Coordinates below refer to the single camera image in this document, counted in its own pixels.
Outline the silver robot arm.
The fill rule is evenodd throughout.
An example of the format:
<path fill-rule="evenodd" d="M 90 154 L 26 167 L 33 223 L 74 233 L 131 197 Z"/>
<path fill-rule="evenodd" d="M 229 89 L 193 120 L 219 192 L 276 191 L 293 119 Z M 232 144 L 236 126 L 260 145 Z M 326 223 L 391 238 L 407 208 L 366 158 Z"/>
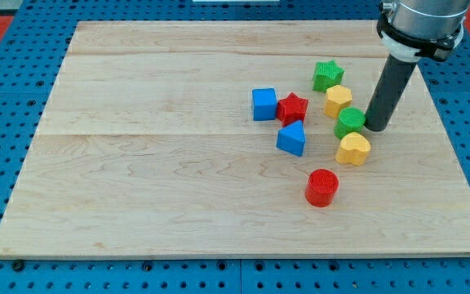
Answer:
<path fill-rule="evenodd" d="M 405 63 L 443 62 L 463 39 L 470 0 L 382 0 L 377 32 L 389 54 Z"/>

